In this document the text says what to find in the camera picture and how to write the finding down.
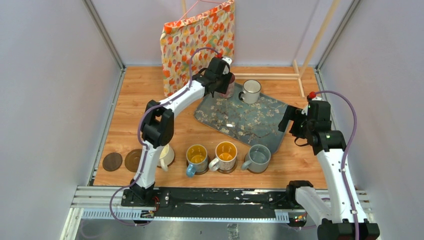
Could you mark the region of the pink mug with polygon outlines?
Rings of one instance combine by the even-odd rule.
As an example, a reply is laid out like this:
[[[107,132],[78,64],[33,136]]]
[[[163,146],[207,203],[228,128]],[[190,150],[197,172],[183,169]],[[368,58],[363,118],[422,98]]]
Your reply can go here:
[[[233,75],[231,76],[230,81],[229,81],[229,85],[228,85],[228,88],[227,88],[226,92],[225,92],[225,93],[220,93],[220,94],[219,94],[219,96],[220,96],[221,98],[225,98],[225,99],[227,99],[227,98],[230,98],[230,97],[232,97],[232,96],[234,95],[235,79],[236,79],[236,78],[235,78],[235,75],[233,74]]]

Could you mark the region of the white mug black handle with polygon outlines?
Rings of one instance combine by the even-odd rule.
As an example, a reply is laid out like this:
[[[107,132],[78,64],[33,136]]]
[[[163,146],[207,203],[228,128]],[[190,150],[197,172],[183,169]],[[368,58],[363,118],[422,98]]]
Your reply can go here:
[[[249,79],[243,83],[238,99],[246,104],[254,104],[260,96],[261,89],[262,85],[257,80]]]

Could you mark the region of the grey ceramic mug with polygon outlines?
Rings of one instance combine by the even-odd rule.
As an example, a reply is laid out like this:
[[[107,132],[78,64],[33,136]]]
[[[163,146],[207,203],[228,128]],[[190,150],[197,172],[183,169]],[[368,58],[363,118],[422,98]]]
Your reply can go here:
[[[241,170],[248,170],[254,174],[263,173],[271,160],[270,150],[261,144],[253,145],[245,155],[244,162],[241,165]]]

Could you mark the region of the white floral mug yellow inside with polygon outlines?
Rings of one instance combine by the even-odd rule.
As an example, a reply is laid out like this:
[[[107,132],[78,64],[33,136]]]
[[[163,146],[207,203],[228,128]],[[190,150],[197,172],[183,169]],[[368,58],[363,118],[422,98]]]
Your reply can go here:
[[[216,172],[218,169],[229,170],[234,165],[237,166],[237,147],[229,141],[219,143],[215,148],[215,158],[211,160],[208,167]]]

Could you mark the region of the blue butterfly mug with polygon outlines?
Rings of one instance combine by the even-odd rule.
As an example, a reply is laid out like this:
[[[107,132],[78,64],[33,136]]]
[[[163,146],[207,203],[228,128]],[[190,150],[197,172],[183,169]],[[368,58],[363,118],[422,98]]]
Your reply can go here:
[[[186,168],[186,175],[189,178],[195,176],[196,172],[202,172],[207,168],[209,155],[207,149],[200,144],[190,146],[186,151],[186,161],[189,166]]]

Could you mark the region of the cream ribbed mug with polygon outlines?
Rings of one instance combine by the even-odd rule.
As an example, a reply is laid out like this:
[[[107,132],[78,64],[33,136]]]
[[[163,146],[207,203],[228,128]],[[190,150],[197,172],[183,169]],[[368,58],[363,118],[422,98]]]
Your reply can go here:
[[[173,163],[175,159],[175,152],[173,148],[167,144],[164,146],[160,153],[159,162],[157,164],[163,171],[167,172],[169,170],[169,166]]]

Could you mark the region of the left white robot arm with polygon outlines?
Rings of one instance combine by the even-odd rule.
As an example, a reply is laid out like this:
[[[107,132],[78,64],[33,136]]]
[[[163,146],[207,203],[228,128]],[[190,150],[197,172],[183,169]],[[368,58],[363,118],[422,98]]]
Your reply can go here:
[[[213,57],[208,67],[201,69],[172,96],[148,102],[138,126],[142,153],[136,175],[129,184],[133,198],[140,206],[149,206],[153,201],[157,164],[162,150],[173,138],[175,118],[208,94],[224,94],[233,77],[230,71],[232,62],[227,56]]]

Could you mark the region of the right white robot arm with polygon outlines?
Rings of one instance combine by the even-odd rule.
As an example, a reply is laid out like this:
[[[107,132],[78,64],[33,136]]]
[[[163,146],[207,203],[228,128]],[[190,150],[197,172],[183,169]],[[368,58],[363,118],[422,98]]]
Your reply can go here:
[[[304,109],[289,105],[278,125],[305,139],[311,146],[325,176],[330,204],[327,205],[308,180],[292,180],[286,187],[285,201],[292,209],[303,207],[317,227],[320,240],[376,240],[377,223],[368,220],[358,199],[347,161],[348,146],[339,130],[332,130],[331,105],[318,97]]]

